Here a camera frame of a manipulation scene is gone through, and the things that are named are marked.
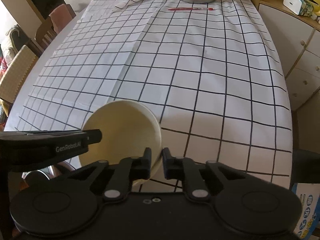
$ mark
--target white tablecloth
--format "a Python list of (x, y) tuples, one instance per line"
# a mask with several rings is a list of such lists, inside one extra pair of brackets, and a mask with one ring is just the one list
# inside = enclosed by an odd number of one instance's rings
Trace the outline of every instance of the white tablecloth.
[[(145, 104), (163, 146), (289, 186), (292, 123), (278, 54), (250, 0), (92, 0), (41, 71), (17, 130), (80, 129), (116, 99)], [(142, 191), (174, 190), (160, 170)]]

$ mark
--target white paper cup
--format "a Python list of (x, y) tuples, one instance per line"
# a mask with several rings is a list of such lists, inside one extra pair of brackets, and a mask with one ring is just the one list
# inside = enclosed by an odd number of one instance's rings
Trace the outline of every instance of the white paper cup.
[[(98, 160), (117, 164), (126, 157), (141, 157), (151, 148), (151, 175), (161, 165), (161, 128), (154, 114), (143, 104), (113, 101), (99, 108), (87, 120), (83, 130), (100, 129), (102, 140), (89, 145), (89, 151), (79, 155), (81, 166)], [(134, 185), (143, 182), (135, 181)]]

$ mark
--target pink chair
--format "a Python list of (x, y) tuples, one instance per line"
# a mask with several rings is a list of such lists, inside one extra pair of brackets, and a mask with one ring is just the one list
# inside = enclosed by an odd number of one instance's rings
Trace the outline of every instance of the pink chair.
[(54, 31), (58, 34), (76, 16), (70, 4), (61, 4), (49, 14)]

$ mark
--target countertop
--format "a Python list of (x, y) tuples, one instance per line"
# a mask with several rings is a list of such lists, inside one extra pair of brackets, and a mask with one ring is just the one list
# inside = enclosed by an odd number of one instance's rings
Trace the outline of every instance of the countertop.
[(310, 17), (299, 16), (294, 14), (291, 10), (289, 10), (289, 8), (283, 5), (283, 0), (260, 0), (260, 4), (264, 4), (272, 8), (278, 9), (280, 11), (283, 11), (287, 14), (290, 14), (293, 17), (296, 17), (297, 19), (305, 22), (306, 24), (320, 31), (320, 24), (317, 21), (311, 19)]

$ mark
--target circular pad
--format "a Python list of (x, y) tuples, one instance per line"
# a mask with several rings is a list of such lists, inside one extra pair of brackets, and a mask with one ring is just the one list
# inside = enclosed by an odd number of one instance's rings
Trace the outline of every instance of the circular pad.
[(73, 231), (88, 222), (96, 210), (96, 196), (73, 179), (33, 185), (18, 193), (10, 205), (18, 228), (37, 235)]
[(214, 208), (228, 227), (254, 235), (294, 228), (301, 204), (289, 190), (254, 180), (233, 180), (216, 197)]

